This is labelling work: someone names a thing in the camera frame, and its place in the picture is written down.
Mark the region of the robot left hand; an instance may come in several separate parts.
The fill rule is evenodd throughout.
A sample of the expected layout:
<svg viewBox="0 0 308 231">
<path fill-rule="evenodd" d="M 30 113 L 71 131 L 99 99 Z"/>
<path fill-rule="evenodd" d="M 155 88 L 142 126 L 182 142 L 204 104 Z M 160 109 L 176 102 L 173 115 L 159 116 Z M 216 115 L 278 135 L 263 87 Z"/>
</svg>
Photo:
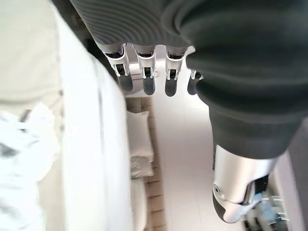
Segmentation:
<svg viewBox="0 0 308 231">
<path fill-rule="evenodd" d="M 188 91 L 209 107 L 214 138 L 213 204 L 235 223 L 261 200 L 270 171 L 308 115 L 305 0 L 55 0 L 73 26 L 78 13 L 121 89 L 133 89 L 127 44 L 147 95 L 155 48 L 166 47 L 166 95 L 182 62 Z"/>
</svg>

